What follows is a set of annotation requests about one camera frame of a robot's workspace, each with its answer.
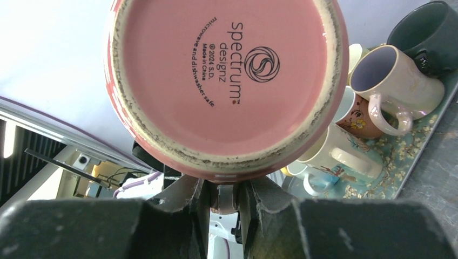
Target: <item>swirl logo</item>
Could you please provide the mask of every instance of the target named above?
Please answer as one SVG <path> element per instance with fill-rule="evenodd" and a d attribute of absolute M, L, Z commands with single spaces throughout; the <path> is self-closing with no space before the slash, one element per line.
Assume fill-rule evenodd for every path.
<path fill-rule="evenodd" d="M 245 72 L 258 83 L 269 82 L 280 71 L 278 55 L 269 47 L 255 47 L 245 58 Z"/>

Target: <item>tray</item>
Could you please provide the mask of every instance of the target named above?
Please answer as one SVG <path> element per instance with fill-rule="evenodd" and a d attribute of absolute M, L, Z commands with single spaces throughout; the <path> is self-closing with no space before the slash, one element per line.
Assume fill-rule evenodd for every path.
<path fill-rule="evenodd" d="M 383 157 L 383 171 L 377 180 L 367 186 L 341 180 L 329 192 L 315 198 L 395 199 L 458 89 L 457 71 L 440 80 L 446 89 L 444 99 L 431 114 L 414 122 L 410 134 L 398 137 L 385 134 L 378 140 L 367 142 Z M 305 192 L 301 179 L 287 177 L 282 187 L 296 197 L 313 198 Z"/>

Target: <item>corrugated black ceiling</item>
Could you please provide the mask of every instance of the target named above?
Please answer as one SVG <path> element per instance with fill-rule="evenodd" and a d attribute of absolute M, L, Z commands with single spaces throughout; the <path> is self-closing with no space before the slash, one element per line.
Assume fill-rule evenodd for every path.
<path fill-rule="evenodd" d="M 65 147 L 60 142 L 16 127 L 13 155 L 3 158 L 5 127 L 6 122 L 0 120 L 0 206 L 5 204 L 47 164 L 38 158 L 25 154 L 26 148 L 53 158 Z"/>

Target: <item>mug handle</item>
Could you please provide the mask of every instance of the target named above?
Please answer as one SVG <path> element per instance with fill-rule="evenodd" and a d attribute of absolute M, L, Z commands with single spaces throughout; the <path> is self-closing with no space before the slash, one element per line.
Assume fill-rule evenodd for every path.
<path fill-rule="evenodd" d="M 337 160 L 339 163 L 342 163 L 360 173 L 367 173 L 372 167 L 368 162 L 338 147 L 335 147 L 331 150 L 331 157 Z"/>
<path fill-rule="evenodd" d="M 317 191 L 317 190 L 315 190 L 315 189 L 312 187 L 312 185 L 310 184 L 310 176 L 311 176 L 311 175 L 312 175 L 311 173 L 305 173 L 305 174 L 304 174 L 304 189 L 305 189 L 305 191 L 306 191 L 308 194 L 310 194 L 311 196 L 318 196 L 318 195 L 320 195 L 320 194 L 322 194 L 322 193 L 325 193 L 325 192 L 327 192 L 331 187 L 334 186 L 334 183 L 328 182 L 322 190 Z"/>
<path fill-rule="evenodd" d="M 386 134 L 392 136 L 402 136 L 407 134 L 412 129 L 412 114 L 406 111 L 404 108 L 400 107 L 401 109 L 396 113 L 396 118 L 398 119 L 399 126 L 398 128 L 394 128 L 385 120 L 382 115 L 382 110 L 380 108 L 382 102 L 381 94 L 378 93 L 371 95 L 368 107 L 371 121 L 377 128 Z"/>

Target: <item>yellow object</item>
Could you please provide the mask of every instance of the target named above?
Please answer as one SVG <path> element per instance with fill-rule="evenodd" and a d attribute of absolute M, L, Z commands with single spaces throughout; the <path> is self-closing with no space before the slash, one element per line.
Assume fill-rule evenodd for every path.
<path fill-rule="evenodd" d="M 280 171 L 286 176 L 290 176 L 290 177 L 294 176 L 288 172 L 288 169 L 286 167 L 283 167 L 282 169 L 280 169 Z"/>

